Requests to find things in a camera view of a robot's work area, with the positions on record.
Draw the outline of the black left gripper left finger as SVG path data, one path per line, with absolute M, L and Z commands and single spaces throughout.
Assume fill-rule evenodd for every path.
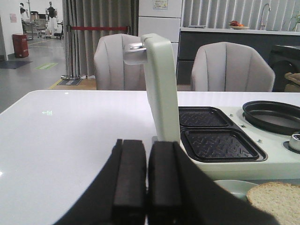
M 145 179 L 142 141 L 118 139 L 101 171 L 56 224 L 144 224 Z

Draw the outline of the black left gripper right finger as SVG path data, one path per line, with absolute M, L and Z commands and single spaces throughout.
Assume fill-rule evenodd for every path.
M 225 191 L 177 142 L 155 142 L 149 158 L 150 225 L 277 225 L 270 214 Z

